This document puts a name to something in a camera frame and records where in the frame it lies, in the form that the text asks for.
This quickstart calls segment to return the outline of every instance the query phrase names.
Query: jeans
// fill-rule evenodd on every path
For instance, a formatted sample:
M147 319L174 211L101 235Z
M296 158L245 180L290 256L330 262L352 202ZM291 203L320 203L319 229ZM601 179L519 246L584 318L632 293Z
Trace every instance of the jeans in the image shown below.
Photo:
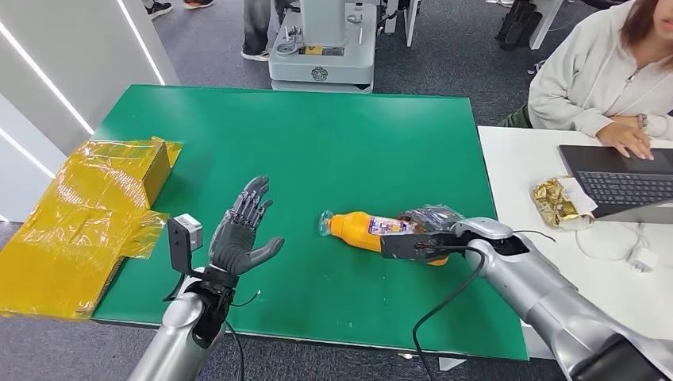
M266 50L269 42L269 19L271 18L272 1L275 3L279 24L282 24L285 9L290 7L290 0L243 1L243 53L256 56Z

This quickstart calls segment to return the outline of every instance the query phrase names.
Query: floor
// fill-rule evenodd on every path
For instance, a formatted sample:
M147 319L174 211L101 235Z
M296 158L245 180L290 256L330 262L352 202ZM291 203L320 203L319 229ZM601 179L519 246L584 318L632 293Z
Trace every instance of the floor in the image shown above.
M266 64L239 56L242 0L218 0L215 6L197 11L173 1L175 10L157 18L155 27L183 84L270 88ZM506 9L482 0L424 0L412 48L406 47L402 33L379 38L375 92L468 96L477 124L493 125L526 100L532 78L526 71L546 58L572 26L591 12L581 2L566 3L552 26L560 30L548 35L541 50L504 52L493 36ZM0 248L18 226L0 222ZM153 333L94 323L0 317L0 379L125 379ZM392 352L251 338L243 342L250 380L427 379L418 359L406 360ZM436 369L436 360L432 364ZM226 337L199 379L235 379L237 372L235 346ZM563 379L556 364L548 360L470 359L436 374L438 379L455 381Z

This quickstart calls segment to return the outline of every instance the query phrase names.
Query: bottle cap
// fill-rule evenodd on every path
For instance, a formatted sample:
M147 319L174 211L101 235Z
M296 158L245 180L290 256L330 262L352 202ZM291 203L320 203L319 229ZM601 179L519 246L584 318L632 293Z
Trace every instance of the bottle cap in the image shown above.
M332 230L329 228L329 223L332 221L332 217L334 217L334 213L332 213L331 210L326 210L320 215L318 230L320 231L321 236L332 234Z

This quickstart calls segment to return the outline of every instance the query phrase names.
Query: robotic arm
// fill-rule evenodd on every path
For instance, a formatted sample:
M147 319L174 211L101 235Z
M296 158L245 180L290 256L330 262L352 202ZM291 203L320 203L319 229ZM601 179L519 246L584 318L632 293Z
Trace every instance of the robotic arm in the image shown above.
M228 324L227 313L239 275L266 262L283 246L284 239L274 237L253 249L257 228L272 203L267 200L260 205L268 182L266 177L254 178L232 209L225 212L210 242L209 261L203 272L191 267L192 250L202 245L201 226L189 215L168 221L171 264L183 277L190 278L166 309L159 332L129 379L186 381L196 379L201 372L224 334L223 325Z
M200 246L200 225L188 217L169 220L173 268L190 279L171 303L162 325L131 380L195 379L224 333L238 277L272 258L283 245L276 237L253 250L267 178L253 179L227 210L210 243L204 272L191 268ZM387 258L433 260L465 247L465 260L530 324L552 350L571 381L660 381L673 379L673 352L609 317L586 300L533 243L489 218L468 218L448 232L381 237Z
M383 256L431 260L463 251L480 275L530 324L552 350L568 380L673 379L673 353L612 319L565 279L524 235L489 218L468 218L449 232L382 237Z

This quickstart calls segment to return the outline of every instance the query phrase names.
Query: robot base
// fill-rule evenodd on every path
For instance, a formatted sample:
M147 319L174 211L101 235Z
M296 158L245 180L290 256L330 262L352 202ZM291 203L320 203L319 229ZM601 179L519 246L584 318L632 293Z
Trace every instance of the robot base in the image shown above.
M286 31L302 29L302 14L289 12L271 50L269 74L274 90L371 93L374 83L376 6L345 5L343 44L305 44L299 50L280 53L288 45Z
M374 89L374 81L368 86L352 85L349 83L317 83L295 81L271 81L273 90L281 91L319 91L321 93L356 93L371 94Z

